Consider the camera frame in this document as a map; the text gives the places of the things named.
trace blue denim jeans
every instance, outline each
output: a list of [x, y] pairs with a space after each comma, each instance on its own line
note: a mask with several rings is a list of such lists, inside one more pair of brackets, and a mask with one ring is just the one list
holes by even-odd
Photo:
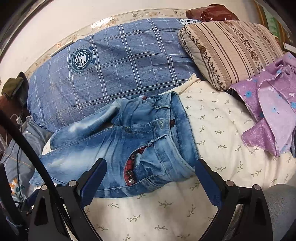
[[[65, 185], [88, 171], [98, 158], [107, 173], [96, 197], [130, 197], [194, 175], [199, 159], [187, 114], [175, 92], [117, 99], [64, 127], [51, 138], [52, 152], [41, 156], [54, 182]], [[128, 167], [132, 182], [128, 181]], [[41, 185], [35, 172], [32, 185]]]

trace beige floral striped pillow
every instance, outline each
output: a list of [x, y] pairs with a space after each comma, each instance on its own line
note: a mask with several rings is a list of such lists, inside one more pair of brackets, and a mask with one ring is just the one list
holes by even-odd
[[193, 23], [181, 28], [178, 37], [204, 77], [218, 90], [258, 75], [283, 56], [264, 26], [244, 21]]

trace wall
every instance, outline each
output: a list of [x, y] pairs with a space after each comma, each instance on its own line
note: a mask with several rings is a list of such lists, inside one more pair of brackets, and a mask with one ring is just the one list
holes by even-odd
[[[240, 20], [259, 23], [253, 0], [215, 0]], [[1, 86], [10, 77], [25, 72], [58, 41], [80, 28], [116, 14], [152, 8], [192, 9], [213, 0], [54, 0], [23, 28], [0, 63]]]

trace purple cloth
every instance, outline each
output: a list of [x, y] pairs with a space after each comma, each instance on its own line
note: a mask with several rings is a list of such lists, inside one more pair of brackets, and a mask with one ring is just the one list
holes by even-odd
[[244, 144], [258, 146], [278, 157], [290, 150], [296, 126], [296, 59], [286, 53], [261, 73], [233, 84], [255, 125], [242, 134]]

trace cream bed sheet with leaf print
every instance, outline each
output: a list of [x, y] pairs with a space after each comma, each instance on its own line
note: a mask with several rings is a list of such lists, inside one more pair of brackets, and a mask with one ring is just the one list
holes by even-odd
[[[232, 96], [195, 74], [173, 90], [188, 114], [200, 155], [224, 180], [266, 189], [293, 176], [296, 164], [290, 152], [275, 159], [260, 148], [243, 145], [241, 134], [254, 122]], [[43, 154], [48, 151], [46, 145]], [[136, 197], [95, 198], [85, 212], [105, 241], [196, 241], [217, 208], [194, 176]]]

